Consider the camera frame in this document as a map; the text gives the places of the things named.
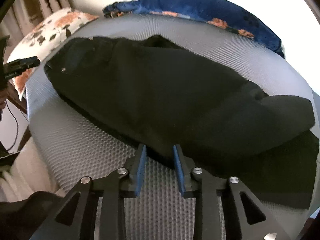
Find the black pants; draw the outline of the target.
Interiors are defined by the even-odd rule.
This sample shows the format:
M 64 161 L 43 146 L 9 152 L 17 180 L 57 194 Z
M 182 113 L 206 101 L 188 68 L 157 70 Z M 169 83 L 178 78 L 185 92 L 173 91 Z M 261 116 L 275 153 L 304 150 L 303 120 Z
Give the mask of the black pants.
M 173 166 L 173 147 L 262 201 L 311 205 L 318 138 L 310 100 L 267 95 L 231 68 L 159 35 L 73 38 L 44 66 L 57 94 L 114 137 Z

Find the white floral pillow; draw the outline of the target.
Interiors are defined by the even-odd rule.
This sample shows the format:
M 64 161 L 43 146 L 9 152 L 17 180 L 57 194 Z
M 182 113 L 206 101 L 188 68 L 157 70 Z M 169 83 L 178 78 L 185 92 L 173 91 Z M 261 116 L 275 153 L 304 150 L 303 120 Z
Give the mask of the white floral pillow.
M 37 57 L 43 61 L 54 49 L 78 29 L 98 19 L 91 15 L 72 8 L 63 8 L 36 26 L 14 48 L 8 61 Z

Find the grey textured mattress cover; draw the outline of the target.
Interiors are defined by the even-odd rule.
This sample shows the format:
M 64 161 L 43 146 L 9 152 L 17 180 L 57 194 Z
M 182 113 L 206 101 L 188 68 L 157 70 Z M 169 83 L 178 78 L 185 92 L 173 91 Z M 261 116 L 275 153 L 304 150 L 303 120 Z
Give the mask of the grey textured mattress cover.
M 268 95 L 296 95 L 319 110 L 318 96 L 282 57 L 246 38 L 204 23 L 159 15 L 96 20 L 73 38 L 144 40 L 161 35 L 259 85 Z M 64 102 L 40 67 L 27 82 L 28 116 L 40 156 L 63 191 L 83 176 L 100 178 L 123 165 L 134 149 L 92 124 Z M 181 197 L 173 170 L 148 159 L 137 199 L 125 201 L 128 239 L 191 239 L 195 202 Z

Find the blue floral blanket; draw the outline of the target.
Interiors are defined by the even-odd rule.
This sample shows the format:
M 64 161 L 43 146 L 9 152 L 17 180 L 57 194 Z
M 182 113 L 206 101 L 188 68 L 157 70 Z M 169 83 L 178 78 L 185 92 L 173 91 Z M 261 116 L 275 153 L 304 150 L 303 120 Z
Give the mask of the blue floral blanket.
M 208 23 L 253 40 L 285 57 L 281 39 L 259 18 L 227 0 L 131 0 L 103 9 L 106 18 L 126 14 L 155 14 Z

